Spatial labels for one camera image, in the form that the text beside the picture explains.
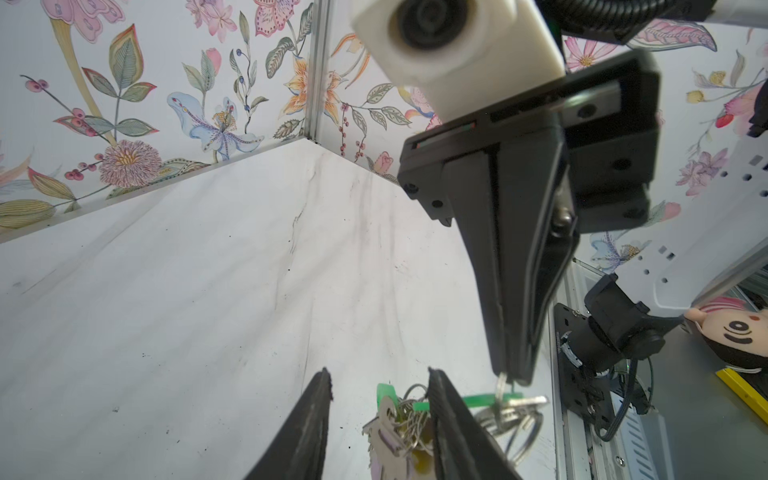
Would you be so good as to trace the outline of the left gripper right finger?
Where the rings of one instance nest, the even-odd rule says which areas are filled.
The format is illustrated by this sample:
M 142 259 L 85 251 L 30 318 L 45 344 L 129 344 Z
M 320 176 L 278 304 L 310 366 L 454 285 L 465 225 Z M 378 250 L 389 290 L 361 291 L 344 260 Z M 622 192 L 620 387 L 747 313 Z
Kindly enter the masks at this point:
M 427 397 L 437 479 L 520 479 L 473 418 L 444 371 L 429 369 Z

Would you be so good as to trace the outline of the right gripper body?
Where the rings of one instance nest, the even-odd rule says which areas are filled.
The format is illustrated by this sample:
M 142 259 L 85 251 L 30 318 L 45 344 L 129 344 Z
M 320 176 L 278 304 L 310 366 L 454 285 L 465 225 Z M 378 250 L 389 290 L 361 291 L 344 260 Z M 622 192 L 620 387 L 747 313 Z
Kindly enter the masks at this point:
M 457 218 L 448 166 L 467 160 L 460 192 L 499 223 L 546 225 L 557 194 L 579 233 L 632 229 L 650 216 L 660 72 L 631 51 L 407 139 L 398 181 L 430 218 Z

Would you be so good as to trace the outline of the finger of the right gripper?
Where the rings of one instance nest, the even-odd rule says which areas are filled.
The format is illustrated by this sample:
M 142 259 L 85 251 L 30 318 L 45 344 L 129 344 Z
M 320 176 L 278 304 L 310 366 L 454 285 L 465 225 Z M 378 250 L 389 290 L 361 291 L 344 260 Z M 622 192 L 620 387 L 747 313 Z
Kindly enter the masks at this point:
M 502 143 L 497 155 L 502 371 L 519 384 L 533 379 L 544 310 L 574 248 L 575 221 L 553 225 L 564 147 L 563 130 L 545 128 Z
M 507 374 L 503 295 L 489 156 L 475 152 L 448 161 L 442 186 L 469 256 L 494 374 Z

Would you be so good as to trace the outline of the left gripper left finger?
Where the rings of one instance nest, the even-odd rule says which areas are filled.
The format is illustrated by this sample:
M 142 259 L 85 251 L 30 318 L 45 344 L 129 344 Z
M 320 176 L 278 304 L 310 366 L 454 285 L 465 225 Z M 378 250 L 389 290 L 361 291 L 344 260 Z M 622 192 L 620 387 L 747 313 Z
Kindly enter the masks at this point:
M 323 368 L 312 377 L 269 447 L 245 479 L 321 479 L 332 400 L 331 375 Z

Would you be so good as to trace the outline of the metal keyring disc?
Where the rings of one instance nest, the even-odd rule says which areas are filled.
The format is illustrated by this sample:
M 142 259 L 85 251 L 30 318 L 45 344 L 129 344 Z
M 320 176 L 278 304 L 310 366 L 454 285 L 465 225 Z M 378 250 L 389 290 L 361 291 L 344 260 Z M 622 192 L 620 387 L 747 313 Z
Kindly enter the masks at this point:
M 385 398 L 377 413 L 362 428 L 368 440 L 369 470 L 373 479 L 437 479 L 435 472 L 434 432 L 430 410 L 415 412 L 414 401 L 428 401 L 428 384 L 414 384 L 401 399 L 400 408 Z M 506 376 L 500 375 L 490 407 L 470 409 L 473 418 L 491 437 L 502 459 L 516 472 L 536 442 L 544 423 L 545 396 L 504 401 Z

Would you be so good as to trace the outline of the green key tag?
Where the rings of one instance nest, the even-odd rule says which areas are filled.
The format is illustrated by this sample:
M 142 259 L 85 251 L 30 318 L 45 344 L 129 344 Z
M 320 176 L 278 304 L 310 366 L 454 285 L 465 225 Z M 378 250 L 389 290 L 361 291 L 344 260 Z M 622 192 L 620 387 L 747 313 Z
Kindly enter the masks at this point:
M 406 404 L 405 399 L 401 399 L 400 397 L 397 396 L 396 390 L 392 385 L 386 384 L 386 383 L 379 383 L 376 388 L 377 406 L 380 406 L 381 402 L 385 398 L 389 398 L 394 403 L 394 405 L 398 408 Z M 518 400 L 521 398 L 522 398 L 522 395 L 518 393 L 507 393 L 503 396 L 504 401 Z M 463 397 L 462 400 L 465 403 L 465 405 L 470 409 L 490 407 L 495 401 L 495 395 L 494 394 L 471 395 L 471 396 Z M 414 401 L 412 403 L 412 409 L 415 412 L 429 411 L 430 410 L 429 402 L 426 400 Z

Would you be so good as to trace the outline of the cartoon face plush toy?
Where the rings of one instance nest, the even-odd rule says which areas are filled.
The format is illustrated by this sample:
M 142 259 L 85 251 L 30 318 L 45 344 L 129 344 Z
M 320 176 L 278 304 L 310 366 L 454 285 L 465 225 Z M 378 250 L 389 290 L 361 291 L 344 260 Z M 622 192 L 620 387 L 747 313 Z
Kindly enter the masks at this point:
M 684 317 L 731 369 L 759 374 L 767 369 L 767 310 L 750 310 L 739 299 L 717 297 Z

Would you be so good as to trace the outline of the yellow flat object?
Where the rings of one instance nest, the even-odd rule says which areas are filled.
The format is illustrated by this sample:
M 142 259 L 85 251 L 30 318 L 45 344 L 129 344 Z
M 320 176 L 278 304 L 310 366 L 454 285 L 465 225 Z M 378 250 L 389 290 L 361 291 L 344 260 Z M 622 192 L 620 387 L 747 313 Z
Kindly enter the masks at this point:
M 768 421 L 767 399 L 759 393 L 739 372 L 723 368 L 716 376 L 749 407 L 764 424 Z

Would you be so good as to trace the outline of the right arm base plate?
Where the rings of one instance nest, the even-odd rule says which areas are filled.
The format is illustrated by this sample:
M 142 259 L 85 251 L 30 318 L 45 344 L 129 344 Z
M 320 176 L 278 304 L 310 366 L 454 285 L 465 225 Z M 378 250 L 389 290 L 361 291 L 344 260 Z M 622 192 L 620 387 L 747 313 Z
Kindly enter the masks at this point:
M 557 339 L 560 399 L 563 406 L 593 427 L 599 439 L 607 442 L 618 433 L 632 400 L 627 397 L 619 408 L 611 396 L 614 367 L 629 362 L 623 396 L 638 383 L 640 359 L 627 348 L 616 347 L 591 317 L 558 303 L 553 309 Z

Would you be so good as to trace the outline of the aluminium front rail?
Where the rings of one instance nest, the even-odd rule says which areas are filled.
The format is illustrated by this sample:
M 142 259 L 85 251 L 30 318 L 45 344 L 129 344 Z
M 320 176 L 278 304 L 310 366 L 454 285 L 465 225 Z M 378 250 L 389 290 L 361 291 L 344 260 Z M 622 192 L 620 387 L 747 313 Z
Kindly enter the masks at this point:
M 558 477 L 673 479 L 666 424 L 651 402 L 653 368 L 621 360 L 596 374 L 569 353 L 569 337 L 588 325 L 584 298 L 600 278 L 573 261 L 550 309 Z

